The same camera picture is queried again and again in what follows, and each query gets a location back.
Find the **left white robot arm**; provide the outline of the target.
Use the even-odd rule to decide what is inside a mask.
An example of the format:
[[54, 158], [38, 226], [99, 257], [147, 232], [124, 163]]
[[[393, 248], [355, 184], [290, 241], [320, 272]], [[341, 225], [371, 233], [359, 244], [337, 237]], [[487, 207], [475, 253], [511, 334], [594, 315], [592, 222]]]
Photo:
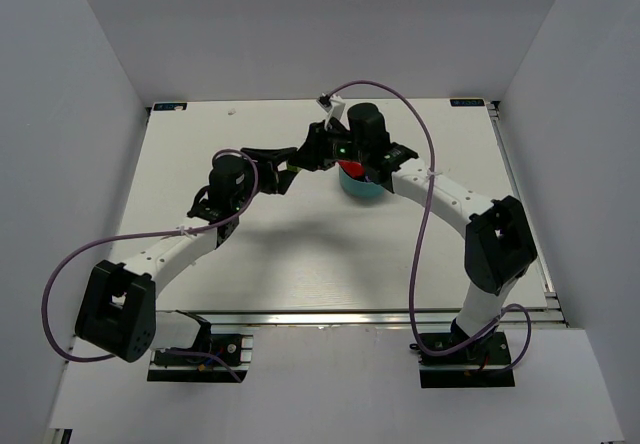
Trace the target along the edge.
[[204, 352], [209, 324], [183, 311], [158, 312], [156, 300], [188, 266], [231, 236], [257, 193], [287, 191], [297, 174], [288, 163], [295, 152], [290, 147], [216, 153], [208, 182], [196, 192], [184, 221], [134, 256], [94, 266], [76, 335], [127, 362], [149, 349]]

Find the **red flower lego piece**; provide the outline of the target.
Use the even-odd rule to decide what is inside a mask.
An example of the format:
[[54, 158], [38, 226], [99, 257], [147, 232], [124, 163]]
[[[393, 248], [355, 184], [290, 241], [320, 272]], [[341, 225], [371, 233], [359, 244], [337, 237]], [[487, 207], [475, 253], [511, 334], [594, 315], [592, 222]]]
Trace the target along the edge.
[[341, 169], [352, 179], [362, 179], [366, 174], [364, 167], [360, 163], [340, 161], [339, 165]]

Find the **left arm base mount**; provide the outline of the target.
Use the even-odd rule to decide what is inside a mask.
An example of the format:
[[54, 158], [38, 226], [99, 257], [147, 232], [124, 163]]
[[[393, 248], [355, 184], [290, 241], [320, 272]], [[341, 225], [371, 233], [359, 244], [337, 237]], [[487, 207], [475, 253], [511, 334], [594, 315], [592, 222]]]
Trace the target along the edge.
[[190, 312], [160, 312], [147, 380], [241, 383], [249, 370], [253, 344], [247, 328], [214, 324]]

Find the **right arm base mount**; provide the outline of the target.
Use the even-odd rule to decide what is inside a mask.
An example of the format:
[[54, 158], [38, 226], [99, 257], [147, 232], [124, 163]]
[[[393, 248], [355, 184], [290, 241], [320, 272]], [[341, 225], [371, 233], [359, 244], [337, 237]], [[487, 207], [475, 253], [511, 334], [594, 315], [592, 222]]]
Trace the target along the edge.
[[423, 389], [512, 388], [515, 386], [512, 357], [504, 332], [494, 332], [454, 354], [435, 357], [416, 343], [409, 349], [418, 356]]

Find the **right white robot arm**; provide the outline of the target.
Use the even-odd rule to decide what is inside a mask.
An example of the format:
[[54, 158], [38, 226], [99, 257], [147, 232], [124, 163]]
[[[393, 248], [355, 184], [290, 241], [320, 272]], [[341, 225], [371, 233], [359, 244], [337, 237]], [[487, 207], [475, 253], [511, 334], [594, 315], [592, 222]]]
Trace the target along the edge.
[[508, 195], [491, 199], [435, 171], [412, 149], [390, 139], [384, 116], [372, 103], [347, 107], [337, 97], [322, 96], [325, 118], [310, 125], [289, 163], [307, 171], [337, 163], [362, 166], [372, 183], [421, 205], [464, 240], [464, 270], [470, 285], [452, 324], [461, 339], [487, 334], [515, 283], [537, 258], [522, 203]]

